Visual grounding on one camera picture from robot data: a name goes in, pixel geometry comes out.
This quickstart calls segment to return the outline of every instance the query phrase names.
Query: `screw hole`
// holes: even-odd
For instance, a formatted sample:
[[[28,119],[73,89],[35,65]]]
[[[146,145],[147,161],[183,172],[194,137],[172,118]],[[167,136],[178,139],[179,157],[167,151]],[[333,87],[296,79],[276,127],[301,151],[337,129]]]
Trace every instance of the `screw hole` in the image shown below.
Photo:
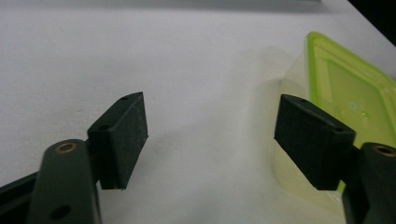
[[[55,148],[55,151],[59,154],[64,154],[67,152],[71,152],[77,148],[76,143],[63,143]]]
[[[99,127],[99,130],[102,130],[102,131],[107,130],[107,129],[108,129],[108,125],[102,125]]]
[[[396,152],[390,148],[386,147],[375,147],[375,150],[379,153],[381,153],[384,156],[388,157],[396,157]]]
[[[62,205],[58,208],[55,208],[49,215],[51,220],[60,220],[67,215],[69,215],[72,208],[69,205]]]

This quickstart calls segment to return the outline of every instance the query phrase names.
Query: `translucent green container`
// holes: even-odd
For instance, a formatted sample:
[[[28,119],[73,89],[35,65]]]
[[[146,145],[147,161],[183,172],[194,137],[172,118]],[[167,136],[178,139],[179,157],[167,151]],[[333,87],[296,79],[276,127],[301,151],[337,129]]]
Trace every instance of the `translucent green container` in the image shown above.
[[[354,129],[358,148],[364,142],[396,147],[395,82],[325,35],[308,34],[304,55],[295,61],[279,89],[311,101]],[[276,146],[274,171],[283,189],[343,215],[343,185],[338,192],[315,190],[280,146]]]

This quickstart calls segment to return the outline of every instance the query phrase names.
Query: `white surface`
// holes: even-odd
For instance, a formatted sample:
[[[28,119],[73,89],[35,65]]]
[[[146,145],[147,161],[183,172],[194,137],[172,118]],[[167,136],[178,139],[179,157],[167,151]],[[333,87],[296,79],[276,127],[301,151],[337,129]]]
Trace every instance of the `white surface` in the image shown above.
[[[272,171],[276,81],[313,30],[396,77],[346,0],[3,0],[0,185],[143,91],[149,139],[128,189],[100,190],[104,223],[343,223]]]

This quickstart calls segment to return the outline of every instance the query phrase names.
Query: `white table surface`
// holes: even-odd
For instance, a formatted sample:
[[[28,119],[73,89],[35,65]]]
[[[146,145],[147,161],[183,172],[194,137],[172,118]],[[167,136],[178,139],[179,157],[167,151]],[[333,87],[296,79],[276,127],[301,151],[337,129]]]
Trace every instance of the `white table surface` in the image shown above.
[[[0,1],[0,185],[123,95],[149,139],[110,223],[344,223],[272,171],[277,81],[319,31],[396,77],[396,48],[347,0]]]

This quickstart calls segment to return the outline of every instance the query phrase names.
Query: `container lid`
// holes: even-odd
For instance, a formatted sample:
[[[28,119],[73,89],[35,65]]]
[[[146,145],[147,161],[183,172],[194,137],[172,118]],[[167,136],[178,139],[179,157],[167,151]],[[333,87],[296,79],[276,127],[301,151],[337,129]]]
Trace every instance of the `container lid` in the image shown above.
[[[357,132],[355,146],[396,147],[396,84],[329,37],[306,37],[309,100]]]

